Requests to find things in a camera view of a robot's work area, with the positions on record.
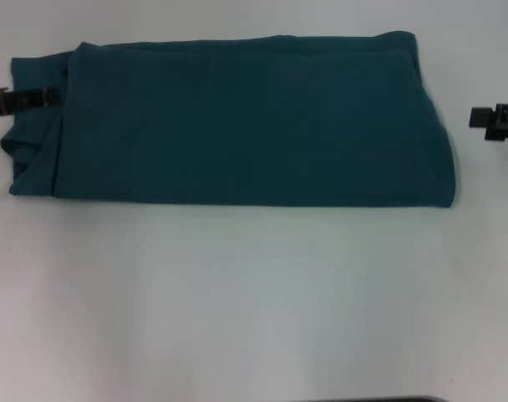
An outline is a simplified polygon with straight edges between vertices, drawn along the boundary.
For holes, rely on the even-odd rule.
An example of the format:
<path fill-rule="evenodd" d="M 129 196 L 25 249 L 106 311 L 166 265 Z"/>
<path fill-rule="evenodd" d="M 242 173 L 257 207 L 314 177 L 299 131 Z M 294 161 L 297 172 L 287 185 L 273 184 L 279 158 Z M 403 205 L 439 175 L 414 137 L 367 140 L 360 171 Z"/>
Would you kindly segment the teal t-shirt with cream lettering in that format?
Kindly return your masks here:
<path fill-rule="evenodd" d="M 456 194 L 417 40 L 295 37 L 94 45 L 11 63 L 58 88 L 1 138 L 10 193 L 271 207 L 439 207 Z"/>

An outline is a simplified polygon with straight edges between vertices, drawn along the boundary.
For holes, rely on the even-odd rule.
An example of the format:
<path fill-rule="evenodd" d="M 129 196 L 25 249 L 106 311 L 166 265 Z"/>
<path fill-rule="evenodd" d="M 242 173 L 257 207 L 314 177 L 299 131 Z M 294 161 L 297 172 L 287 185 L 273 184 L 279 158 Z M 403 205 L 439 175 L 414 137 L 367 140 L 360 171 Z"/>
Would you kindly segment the dark flat edge object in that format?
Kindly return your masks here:
<path fill-rule="evenodd" d="M 353 399 L 348 402 L 446 402 L 443 399 L 438 399 L 429 396 L 400 396 L 400 397 L 378 397 L 378 398 L 364 398 Z"/>

